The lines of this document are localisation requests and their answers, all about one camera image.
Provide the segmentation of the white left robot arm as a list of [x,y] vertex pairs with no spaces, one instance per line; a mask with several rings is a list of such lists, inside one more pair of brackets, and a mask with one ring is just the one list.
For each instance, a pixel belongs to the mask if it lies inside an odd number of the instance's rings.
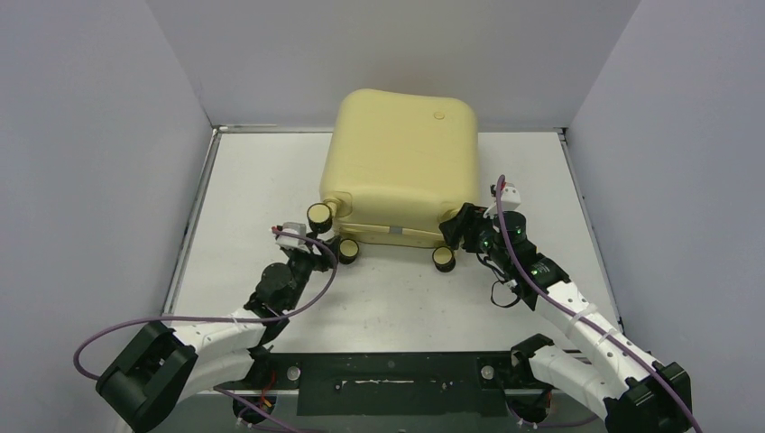
[[134,432],[150,432],[176,405],[227,382],[263,385],[270,364],[256,352],[273,341],[299,312],[313,272],[335,273],[336,253],[292,250],[272,263],[243,307],[221,318],[176,316],[145,324],[96,381],[97,394]]

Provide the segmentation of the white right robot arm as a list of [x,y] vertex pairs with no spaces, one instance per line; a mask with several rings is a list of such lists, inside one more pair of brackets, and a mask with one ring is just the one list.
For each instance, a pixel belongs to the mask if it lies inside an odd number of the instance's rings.
[[609,432],[688,432],[695,428],[689,374],[663,364],[611,324],[571,277],[539,252],[526,218],[466,203],[440,223],[446,245],[483,256],[531,311],[561,331],[585,357],[575,359],[541,334],[511,350],[511,374],[563,391],[604,422]]

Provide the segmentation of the yellow suitcase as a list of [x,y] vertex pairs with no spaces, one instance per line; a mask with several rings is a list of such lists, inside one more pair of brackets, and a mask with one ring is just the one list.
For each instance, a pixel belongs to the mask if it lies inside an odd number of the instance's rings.
[[341,102],[311,229],[341,238],[344,263],[354,243],[428,248],[440,272],[456,246],[440,225],[480,198],[477,117],[465,102],[371,88]]

